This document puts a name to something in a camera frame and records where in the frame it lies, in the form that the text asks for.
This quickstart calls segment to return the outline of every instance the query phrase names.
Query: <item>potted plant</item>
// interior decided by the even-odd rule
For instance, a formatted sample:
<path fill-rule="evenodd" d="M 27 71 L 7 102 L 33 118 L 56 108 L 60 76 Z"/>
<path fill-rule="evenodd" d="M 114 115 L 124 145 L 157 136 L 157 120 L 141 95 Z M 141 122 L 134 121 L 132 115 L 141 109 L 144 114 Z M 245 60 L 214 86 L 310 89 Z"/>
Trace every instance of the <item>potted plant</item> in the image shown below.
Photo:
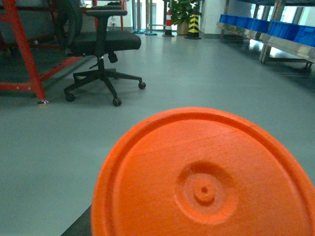
<path fill-rule="evenodd" d="M 177 34 L 186 35 L 188 31 L 190 17 L 194 8 L 201 16 L 200 0 L 172 0 L 172 7 L 168 4 L 172 14 L 172 24 L 177 25 Z"/>

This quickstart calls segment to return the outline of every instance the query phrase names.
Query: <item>chair backrest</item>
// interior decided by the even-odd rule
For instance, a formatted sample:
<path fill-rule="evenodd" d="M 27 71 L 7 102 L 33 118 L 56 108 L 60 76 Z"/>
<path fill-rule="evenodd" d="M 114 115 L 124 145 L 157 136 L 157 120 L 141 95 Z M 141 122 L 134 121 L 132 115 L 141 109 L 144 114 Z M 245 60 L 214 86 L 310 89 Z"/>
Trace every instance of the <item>chair backrest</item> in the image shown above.
<path fill-rule="evenodd" d="M 79 0 L 56 0 L 58 14 L 56 17 L 56 35 L 63 49 L 69 47 L 82 28 L 82 11 Z M 64 26 L 68 21 L 68 31 Z"/>

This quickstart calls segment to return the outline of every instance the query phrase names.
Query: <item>yellow and black post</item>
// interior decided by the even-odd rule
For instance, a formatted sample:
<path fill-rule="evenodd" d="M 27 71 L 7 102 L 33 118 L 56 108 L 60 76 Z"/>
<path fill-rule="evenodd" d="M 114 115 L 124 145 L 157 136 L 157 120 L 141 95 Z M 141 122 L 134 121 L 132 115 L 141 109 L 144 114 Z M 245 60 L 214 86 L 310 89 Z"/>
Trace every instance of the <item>yellow and black post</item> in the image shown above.
<path fill-rule="evenodd" d="M 187 39 L 201 39 L 199 37 L 199 15 L 197 8 L 195 8 L 192 12 L 191 19 L 190 19 L 190 24 L 188 28 L 188 33 L 185 38 Z"/>

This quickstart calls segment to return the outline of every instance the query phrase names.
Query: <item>center hole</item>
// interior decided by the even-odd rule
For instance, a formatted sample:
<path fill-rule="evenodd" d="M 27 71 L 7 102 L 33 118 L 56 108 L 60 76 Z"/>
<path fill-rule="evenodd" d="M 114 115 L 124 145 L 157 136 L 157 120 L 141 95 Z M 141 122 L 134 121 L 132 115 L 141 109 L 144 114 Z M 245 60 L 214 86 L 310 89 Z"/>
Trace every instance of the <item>center hole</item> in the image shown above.
<path fill-rule="evenodd" d="M 208 189 L 207 189 L 206 187 L 202 187 L 202 188 L 201 188 L 201 192 L 203 192 L 203 193 L 208 193 Z"/>

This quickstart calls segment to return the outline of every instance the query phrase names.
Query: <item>red and white cone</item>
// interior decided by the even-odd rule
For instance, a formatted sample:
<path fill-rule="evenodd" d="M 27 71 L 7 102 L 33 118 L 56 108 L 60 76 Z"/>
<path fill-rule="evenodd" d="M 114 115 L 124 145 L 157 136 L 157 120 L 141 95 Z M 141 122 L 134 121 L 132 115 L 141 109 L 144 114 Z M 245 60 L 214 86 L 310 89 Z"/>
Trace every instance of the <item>red and white cone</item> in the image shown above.
<path fill-rule="evenodd" d="M 163 37 L 175 37 L 172 35 L 172 20 L 171 20 L 171 11 L 168 10 L 166 15 L 166 27 L 165 33 L 162 35 Z"/>

